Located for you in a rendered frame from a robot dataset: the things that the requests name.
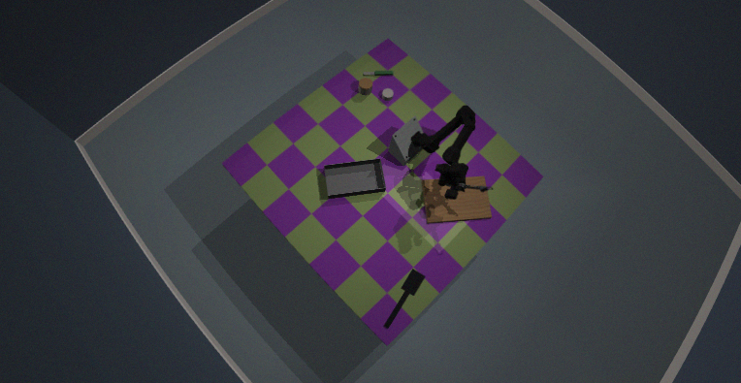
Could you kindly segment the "brown wooden board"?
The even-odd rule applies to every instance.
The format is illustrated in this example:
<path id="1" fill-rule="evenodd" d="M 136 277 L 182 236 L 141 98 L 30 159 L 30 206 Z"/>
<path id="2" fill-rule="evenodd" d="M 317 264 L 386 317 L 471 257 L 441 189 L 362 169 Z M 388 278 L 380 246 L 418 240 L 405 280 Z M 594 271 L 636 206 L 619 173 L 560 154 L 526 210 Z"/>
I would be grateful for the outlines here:
<path id="1" fill-rule="evenodd" d="M 449 186 L 438 185 L 438 179 L 422 180 L 427 223 L 492 218 L 488 191 L 464 189 L 456 200 L 444 197 Z M 466 177 L 466 185 L 486 186 L 485 176 Z M 487 186 L 486 186 L 487 187 Z"/>

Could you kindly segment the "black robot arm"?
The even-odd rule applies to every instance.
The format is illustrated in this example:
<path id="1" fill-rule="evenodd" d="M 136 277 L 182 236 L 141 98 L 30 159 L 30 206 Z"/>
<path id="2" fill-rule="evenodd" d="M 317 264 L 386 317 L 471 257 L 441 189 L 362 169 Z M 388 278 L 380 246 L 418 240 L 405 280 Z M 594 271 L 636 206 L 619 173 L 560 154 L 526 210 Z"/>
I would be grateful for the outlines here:
<path id="1" fill-rule="evenodd" d="M 436 164 L 435 166 L 435 171 L 441 173 L 438 180 L 440 186 L 445 186 L 445 183 L 450 184 L 444 178 L 465 177 L 467 174 L 466 164 L 459 163 L 459 159 L 462 147 L 475 129 L 475 112 L 469 106 L 463 106 L 457 111 L 456 116 L 437 133 L 428 136 L 418 131 L 411 137 L 415 146 L 421 146 L 427 152 L 432 153 L 439 149 L 438 145 L 443 139 L 447 138 L 462 124 L 465 124 L 465 126 L 456 141 L 447 147 L 442 154 L 442 159 L 451 166 L 448 164 Z"/>

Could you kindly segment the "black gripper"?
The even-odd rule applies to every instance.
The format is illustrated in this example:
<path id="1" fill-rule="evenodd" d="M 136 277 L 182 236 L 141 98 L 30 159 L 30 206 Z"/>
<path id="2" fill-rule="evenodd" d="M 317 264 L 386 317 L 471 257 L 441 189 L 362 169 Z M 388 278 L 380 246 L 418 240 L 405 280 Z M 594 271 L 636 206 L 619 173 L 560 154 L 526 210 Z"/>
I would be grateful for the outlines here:
<path id="1" fill-rule="evenodd" d="M 463 183 L 464 185 L 466 185 L 466 177 L 450 177 L 444 179 L 448 180 L 450 184 L 452 184 L 451 188 L 446 190 L 446 193 L 444 195 L 446 199 L 456 200 L 460 191 L 465 192 L 464 188 L 459 184 Z"/>

